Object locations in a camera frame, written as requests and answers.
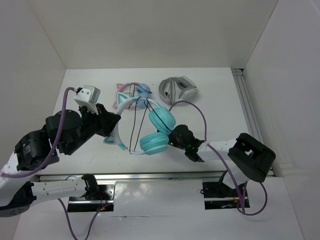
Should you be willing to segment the teal cat-ear headphones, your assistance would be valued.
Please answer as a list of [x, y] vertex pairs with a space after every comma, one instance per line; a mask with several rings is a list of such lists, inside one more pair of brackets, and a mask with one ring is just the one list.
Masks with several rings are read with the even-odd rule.
[[149, 97], [129, 97], [128, 95], [117, 93], [117, 109], [115, 114], [126, 115], [126, 111], [131, 104], [144, 101], [142, 108], [133, 109], [131, 123], [125, 133], [121, 130], [123, 122], [118, 122], [110, 136], [104, 138], [103, 143], [114, 145], [122, 151], [136, 156], [159, 154], [168, 148], [169, 134], [176, 126], [176, 119], [172, 113], [157, 101]]

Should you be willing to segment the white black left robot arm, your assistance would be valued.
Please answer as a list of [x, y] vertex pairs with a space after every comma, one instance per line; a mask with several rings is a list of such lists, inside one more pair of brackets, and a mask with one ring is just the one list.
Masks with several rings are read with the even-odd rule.
[[0, 216], [9, 218], [36, 204], [65, 197], [92, 200], [100, 189], [93, 174], [84, 174], [56, 183], [32, 182], [38, 167], [52, 154], [48, 165], [59, 162], [59, 154], [72, 155], [94, 135], [109, 137], [121, 116], [108, 112], [100, 103], [97, 113], [82, 106], [79, 111], [61, 110], [45, 120], [45, 125], [26, 134], [0, 171]]

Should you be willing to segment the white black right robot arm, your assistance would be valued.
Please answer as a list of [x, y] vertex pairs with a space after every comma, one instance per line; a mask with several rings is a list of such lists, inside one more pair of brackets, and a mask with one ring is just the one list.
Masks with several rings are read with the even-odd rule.
[[223, 159], [223, 163], [233, 163], [233, 166], [226, 168], [227, 173], [218, 184], [223, 196], [230, 196], [236, 185], [248, 181], [263, 183], [276, 158], [273, 150], [247, 133], [230, 140], [208, 142], [195, 138], [183, 124], [176, 126], [169, 134], [169, 145], [183, 150], [193, 162]]

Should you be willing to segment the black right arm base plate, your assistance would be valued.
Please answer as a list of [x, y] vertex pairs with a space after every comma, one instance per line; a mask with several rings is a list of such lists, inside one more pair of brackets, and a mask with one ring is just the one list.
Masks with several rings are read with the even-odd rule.
[[240, 197], [235, 189], [215, 182], [203, 182], [200, 193], [204, 197], [205, 210], [236, 209], [240, 207]]

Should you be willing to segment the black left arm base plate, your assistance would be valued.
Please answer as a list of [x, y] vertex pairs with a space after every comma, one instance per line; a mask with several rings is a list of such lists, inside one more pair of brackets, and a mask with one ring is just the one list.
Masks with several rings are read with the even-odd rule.
[[116, 183], [98, 182], [99, 191], [90, 199], [85, 197], [69, 197], [67, 211], [69, 213], [113, 212]]

